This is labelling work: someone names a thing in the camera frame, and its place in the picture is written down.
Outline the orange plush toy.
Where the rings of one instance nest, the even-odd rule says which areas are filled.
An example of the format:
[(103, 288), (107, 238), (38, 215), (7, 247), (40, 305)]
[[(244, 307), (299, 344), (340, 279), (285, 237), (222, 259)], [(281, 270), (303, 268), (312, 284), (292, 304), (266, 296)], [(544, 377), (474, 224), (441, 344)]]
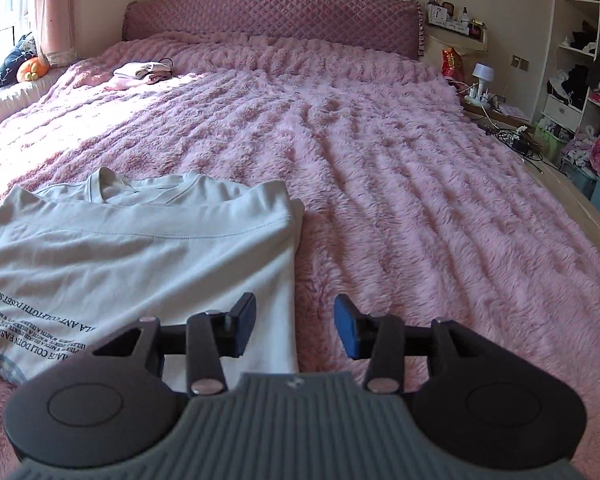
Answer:
[(39, 80), (44, 77), (49, 70), (50, 66), (37, 56), (29, 58), (19, 66), (17, 70), (17, 81), (30, 82)]

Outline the white open wardrobe shelf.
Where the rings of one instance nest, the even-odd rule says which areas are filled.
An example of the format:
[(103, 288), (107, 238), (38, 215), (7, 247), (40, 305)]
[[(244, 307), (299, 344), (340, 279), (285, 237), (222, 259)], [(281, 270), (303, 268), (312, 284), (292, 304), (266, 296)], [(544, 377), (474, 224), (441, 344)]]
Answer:
[(600, 0), (553, 0), (536, 111), (544, 157), (600, 212)]

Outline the small folded pink clothes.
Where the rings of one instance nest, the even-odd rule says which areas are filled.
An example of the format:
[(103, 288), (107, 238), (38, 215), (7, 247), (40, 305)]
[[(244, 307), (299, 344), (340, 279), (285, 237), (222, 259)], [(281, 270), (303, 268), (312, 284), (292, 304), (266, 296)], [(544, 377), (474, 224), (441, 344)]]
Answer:
[(156, 84), (170, 79), (173, 75), (171, 65), (161, 62), (129, 62), (114, 70), (109, 81), (113, 89), (129, 89), (140, 84)]

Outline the navy patterned pillow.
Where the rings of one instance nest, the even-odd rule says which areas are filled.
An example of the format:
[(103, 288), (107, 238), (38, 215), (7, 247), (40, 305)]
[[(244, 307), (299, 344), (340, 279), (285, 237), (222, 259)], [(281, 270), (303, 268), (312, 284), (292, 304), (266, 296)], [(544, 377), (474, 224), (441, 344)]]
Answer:
[(0, 67), (0, 88), (11, 86), (17, 82), (20, 66), (38, 55), (32, 32), (23, 35)]

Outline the purple quilted headboard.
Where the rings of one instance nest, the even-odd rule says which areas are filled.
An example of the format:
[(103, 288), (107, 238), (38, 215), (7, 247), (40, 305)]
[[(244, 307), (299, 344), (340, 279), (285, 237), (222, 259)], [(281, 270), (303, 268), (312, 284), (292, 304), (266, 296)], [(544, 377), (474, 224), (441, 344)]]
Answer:
[(124, 40), (159, 32), (318, 39), (418, 60), (425, 18), (414, 0), (146, 0), (125, 10)]

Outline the white Nevada sweatshirt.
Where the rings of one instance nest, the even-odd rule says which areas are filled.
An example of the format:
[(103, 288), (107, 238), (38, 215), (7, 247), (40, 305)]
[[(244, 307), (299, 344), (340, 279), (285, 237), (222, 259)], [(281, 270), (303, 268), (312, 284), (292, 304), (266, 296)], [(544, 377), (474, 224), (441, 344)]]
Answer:
[(245, 372), (298, 368), (294, 256), (303, 206), (286, 185), (183, 174), (13, 188), (0, 203), (0, 376), (19, 385), (141, 318), (182, 324), (257, 299)]

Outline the wooden nightstand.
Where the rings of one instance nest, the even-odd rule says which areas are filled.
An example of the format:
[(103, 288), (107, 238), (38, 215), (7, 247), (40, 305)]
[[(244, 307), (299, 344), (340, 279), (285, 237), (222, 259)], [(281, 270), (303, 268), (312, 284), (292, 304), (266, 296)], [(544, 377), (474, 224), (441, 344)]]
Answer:
[(492, 120), (492, 122), (495, 122), (496, 124), (508, 125), (508, 126), (515, 127), (515, 128), (518, 128), (521, 126), (526, 126), (526, 127), (530, 126), (530, 124), (528, 122), (526, 122), (525, 120), (522, 120), (522, 119), (519, 119), (516, 117), (512, 117), (512, 116), (503, 115), (503, 114), (497, 112), (496, 110), (483, 110), (480, 106), (472, 105), (466, 101), (462, 101), (462, 102), (460, 102), (460, 104), (462, 104), (462, 107), (464, 108), (465, 113), (470, 116), (475, 116), (475, 117), (482, 118), (482, 119), (490, 118)]

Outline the white bedside lamp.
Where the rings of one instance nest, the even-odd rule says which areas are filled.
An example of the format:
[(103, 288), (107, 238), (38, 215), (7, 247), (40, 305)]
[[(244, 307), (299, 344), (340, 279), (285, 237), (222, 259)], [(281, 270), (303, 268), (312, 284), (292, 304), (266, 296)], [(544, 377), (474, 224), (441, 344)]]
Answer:
[(467, 97), (467, 101), (475, 106), (487, 106), (489, 104), (488, 98), (488, 84), (494, 81), (494, 69), (489, 65), (477, 63), (472, 71), (472, 76), (477, 79), (477, 83), (471, 87)]

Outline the pink fluffy bed blanket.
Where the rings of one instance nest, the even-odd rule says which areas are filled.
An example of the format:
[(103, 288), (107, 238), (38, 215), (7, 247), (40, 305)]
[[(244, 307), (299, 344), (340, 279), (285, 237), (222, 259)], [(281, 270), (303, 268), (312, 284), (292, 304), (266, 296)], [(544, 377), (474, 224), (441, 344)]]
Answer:
[[(173, 75), (111, 88), (129, 62)], [(432, 68), (321, 40), (122, 42), (0, 124), (0, 200), (104, 167), (131, 180), (283, 181), (306, 208), (302, 370), (348, 365), (330, 318), (340, 292), (411, 323), (455, 318), (577, 390), (588, 429), (576, 463), (600, 479), (600, 248)]]

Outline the red snack bag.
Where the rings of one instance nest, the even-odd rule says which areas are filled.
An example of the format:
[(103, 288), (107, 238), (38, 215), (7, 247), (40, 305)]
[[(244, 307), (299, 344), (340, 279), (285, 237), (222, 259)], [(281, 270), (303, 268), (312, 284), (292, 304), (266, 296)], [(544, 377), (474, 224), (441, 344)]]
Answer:
[(441, 73), (450, 84), (461, 86), (465, 83), (463, 59), (453, 47), (442, 50)]

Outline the pink curtain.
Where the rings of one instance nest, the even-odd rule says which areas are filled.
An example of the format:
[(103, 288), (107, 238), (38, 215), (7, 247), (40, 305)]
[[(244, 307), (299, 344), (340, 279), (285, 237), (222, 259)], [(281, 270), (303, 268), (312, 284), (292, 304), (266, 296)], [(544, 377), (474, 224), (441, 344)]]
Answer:
[(30, 0), (29, 13), (38, 56), (52, 67), (76, 62), (73, 0)]

